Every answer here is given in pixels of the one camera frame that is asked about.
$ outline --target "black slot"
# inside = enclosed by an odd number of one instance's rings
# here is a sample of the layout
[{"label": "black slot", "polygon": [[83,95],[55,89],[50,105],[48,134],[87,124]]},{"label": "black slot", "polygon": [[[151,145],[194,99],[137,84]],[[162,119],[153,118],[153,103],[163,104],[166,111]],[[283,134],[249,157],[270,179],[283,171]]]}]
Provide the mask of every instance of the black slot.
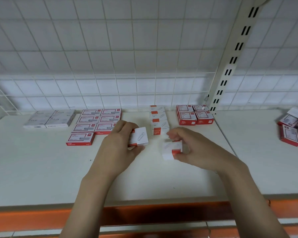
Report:
[{"label": "black slot", "polygon": [[242,31],[241,35],[244,35],[245,29],[246,29],[246,26],[243,28],[243,31]]},{"label": "black slot", "polygon": [[254,11],[254,7],[252,7],[252,9],[250,9],[250,13],[249,13],[248,17],[250,17],[252,15],[253,11]]},{"label": "black slot", "polygon": [[256,8],[256,10],[255,10],[255,12],[254,12],[254,15],[253,15],[253,17],[255,17],[255,16],[256,16],[257,12],[258,12],[258,7]]},{"label": "black slot", "polygon": [[247,28],[247,31],[246,31],[245,35],[248,34],[249,30],[250,30],[250,26]]},{"label": "black slot", "polygon": [[237,43],[237,45],[236,45],[236,47],[235,47],[235,51],[238,49],[238,45],[239,45],[240,43],[238,42]]},{"label": "black slot", "polygon": [[242,49],[244,43],[241,43],[240,48],[238,49],[239,51]]}]

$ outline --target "pile of boxes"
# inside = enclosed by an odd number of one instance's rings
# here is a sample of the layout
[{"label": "pile of boxes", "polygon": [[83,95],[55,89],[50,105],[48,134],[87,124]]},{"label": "pile of boxes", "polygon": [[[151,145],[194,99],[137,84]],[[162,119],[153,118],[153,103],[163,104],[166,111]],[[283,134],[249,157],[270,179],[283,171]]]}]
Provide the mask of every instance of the pile of boxes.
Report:
[{"label": "pile of boxes", "polygon": [[74,110],[36,111],[23,125],[24,128],[68,127],[75,117]]},{"label": "pile of boxes", "polygon": [[151,105],[149,107],[152,135],[164,135],[169,129],[169,123],[165,108],[162,105]]},{"label": "pile of boxes", "polygon": [[177,105],[179,125],[212,124],[213,115],[208,107],[203,105]]},{"label": "pile of boxes", "polygon": [[298,108],[291,108],[277,124],[281,141],[298,147]]},{"label": "pile of boxes", "polygon": [[121,114],[121,108],[84,109],[66,144],[92,145],[95,135],[107,135],[112,131]]}]

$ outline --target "forearm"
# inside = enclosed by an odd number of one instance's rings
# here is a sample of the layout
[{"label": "forearm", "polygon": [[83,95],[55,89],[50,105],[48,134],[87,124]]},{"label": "forearm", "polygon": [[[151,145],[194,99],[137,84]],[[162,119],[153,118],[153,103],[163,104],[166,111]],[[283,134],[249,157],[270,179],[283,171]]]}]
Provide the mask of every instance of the forearm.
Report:
[{"label": "forearm", "polygon": [[246,164],[229,164],[219,176],[241,238],[289,237],[257,188]]},{"label": "forearm", "polygon": [[99,217],[112,180],[105,177],[89,178],[81,182],[70,217],[60,238],[98,237]]}]

